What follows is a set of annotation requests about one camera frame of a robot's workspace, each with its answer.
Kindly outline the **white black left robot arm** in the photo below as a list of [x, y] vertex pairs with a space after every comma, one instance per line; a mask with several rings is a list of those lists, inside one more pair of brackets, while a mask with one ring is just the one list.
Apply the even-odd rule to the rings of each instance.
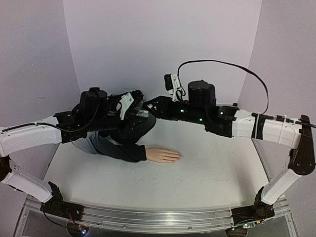
[[11, 154], [24, 150], [71, 143], [93, 131], [118, 131], [126, 136], [145, 117], [136, 111], [143, 93], [134, 90], [109, 95], [98, 87], [84, 91], [70, 111], [59, 112], [38, 121], [0, 129], [0, 181], [24, 192], [41, 203], [45, 214], [81, 220], [83, 206], [68, 202], [59, 187], [25, 172]]

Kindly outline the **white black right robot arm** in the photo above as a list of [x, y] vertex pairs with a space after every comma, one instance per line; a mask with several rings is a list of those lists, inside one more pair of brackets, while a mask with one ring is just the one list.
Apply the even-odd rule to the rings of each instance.
[[280, 174], [258, 191], [252, 205], [234, 208], [231, 214], [235, 227], [273, 217], [277, 199], [300, 177], [315, 169], [309, 117], [268, 116], [233, 106], [218, 106], [214, 85], [203, 80], [189, 83], [188, 95], [184, 102], [159, 96], [145, 102], [143, 109], [158, 119], [202, 124], [205, 131], [219, 136], [258, 139], [290, 148], [289, 163]]

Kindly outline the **clear nail polish bottle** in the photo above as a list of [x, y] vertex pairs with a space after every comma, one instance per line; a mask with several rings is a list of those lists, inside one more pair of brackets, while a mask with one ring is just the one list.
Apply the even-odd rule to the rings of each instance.
[[136, 115], [140, 118], [147, 119], [149, 117], [149, 112], [146, 110], [140, 110]]

